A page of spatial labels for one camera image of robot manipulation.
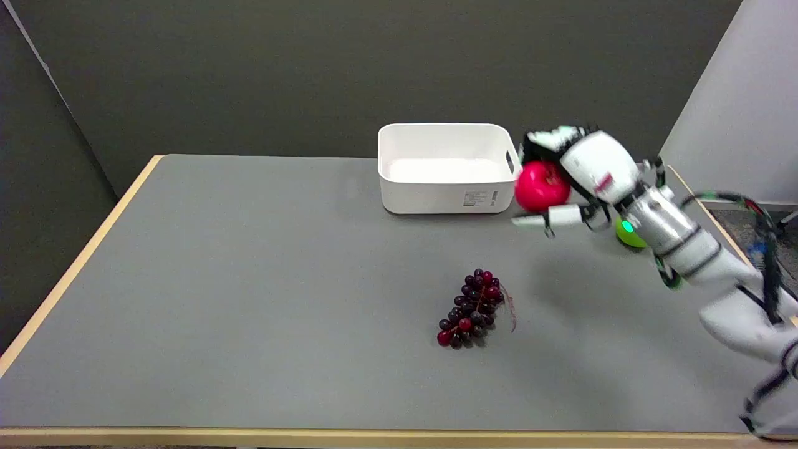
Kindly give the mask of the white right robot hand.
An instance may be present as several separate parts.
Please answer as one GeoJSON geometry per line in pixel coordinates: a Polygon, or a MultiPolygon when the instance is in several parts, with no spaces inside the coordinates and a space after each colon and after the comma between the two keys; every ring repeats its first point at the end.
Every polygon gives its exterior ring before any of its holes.
{"type": "Polygon", "coordinates": [[[553,164],[555,173],[586,203],[550,206],[511,219],[520,228],[542,228],[555,238],[556,228],[585,225],[598,232],[612,225],[610,210],[623,210],[642,191],[642,172],[626,148],[609,133],[591,126],[559,126],[529,131],[517,150],[519,161],[553,164]]]}

